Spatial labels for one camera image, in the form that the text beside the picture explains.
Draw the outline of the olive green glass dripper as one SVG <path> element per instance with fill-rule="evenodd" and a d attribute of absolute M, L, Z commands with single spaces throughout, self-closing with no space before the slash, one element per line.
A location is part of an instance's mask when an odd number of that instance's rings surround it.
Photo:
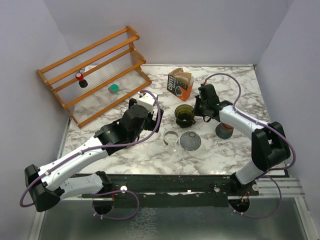
<path fill-rule="evenodd" d="M 179 105 L 175 111 L 175 122 L 180 128 L 189 128 L 196 123 L 194 108 L 188 104 Z"/>

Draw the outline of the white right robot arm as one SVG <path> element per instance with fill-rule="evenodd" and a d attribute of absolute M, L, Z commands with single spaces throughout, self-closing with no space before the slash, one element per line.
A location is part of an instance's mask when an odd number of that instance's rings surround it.
<path fill-rule="evenodd" d="M 215 133 L 221 139 L 230 138 L 236 129 L 251 140 L 251 160 L 230 177 L 229 189 L 234 195 L 242 195 L 247 191 L 248 184 L 291 156 L 280 123 L 260 121 L 237 110 L 231 102 L 220 101 L 212 84 L 202 84 L 198 91 L 195 116 L 208 117 L 206 122 L 219 122 Z"/>

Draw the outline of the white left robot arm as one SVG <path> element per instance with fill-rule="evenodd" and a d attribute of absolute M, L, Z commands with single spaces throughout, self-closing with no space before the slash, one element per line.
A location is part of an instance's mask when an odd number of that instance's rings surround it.
<path fill-rule="evenodd" d="M 20 206 L 34 206 L 37 212 L 44 212 L 61 200 L 76 195 L 97 194 L 101 198 L 106 197 L 111 186 L 104 173 L 96 172 L 86 177 L 74 175 L 117 151 L 148 140 L 149 135 L 140 139 L 141 132 L 157 133 L 163 113 L 158 95 L 153 92 L 139 99 L 130 99 L 122 118 L 102 126 L 80 147 L 52 163 L 26 167 L 26 190 L 19 201 Z"/>

